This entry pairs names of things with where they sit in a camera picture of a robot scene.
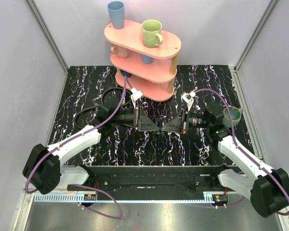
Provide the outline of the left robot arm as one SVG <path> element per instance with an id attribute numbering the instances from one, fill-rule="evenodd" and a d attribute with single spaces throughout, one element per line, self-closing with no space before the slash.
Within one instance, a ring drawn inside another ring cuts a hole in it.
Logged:
<path id="1" fill-rule="evenodd" d="M 160 127 L 152 121 L 141 107 L 121 112 L 119 109 L 102 107 L 91 124 L 79 132 L 55 144 L 33 147 L 23 169 L 26 178 L 25 191 L 48 194 L 58 186 L 74 185 L 85 191 L 97 186 L 95 173 L 85 165 L 65 167 L 72 157 L 90 146 L 98 144 L 101 139 L 116 125 L 130 126 L 137 131 L 159 133 Z"/>

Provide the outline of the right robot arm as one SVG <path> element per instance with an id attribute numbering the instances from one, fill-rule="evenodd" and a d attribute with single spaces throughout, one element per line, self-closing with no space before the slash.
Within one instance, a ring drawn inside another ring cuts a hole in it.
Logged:
<path id="1" fill-rule="evenodd" d="M 243 172 L 239 174 L 222 165 L 210 173 L 210 187 L 215 191 L 228 188 L 237 192 L 248 199 L 264 218 L 274 213 L 283 215 L 281 210 L 289 208 L 287 172 L 282 168 L 273 169 L 236 141 L 234 132 L 225 126 L 224 117 L 225 111 L 205 109 L 203 115 L 197 116 L 183 109 L 161 130 L 186 134 L 189 128 L 204 129 L 212 147 L 226 155 Z"/>

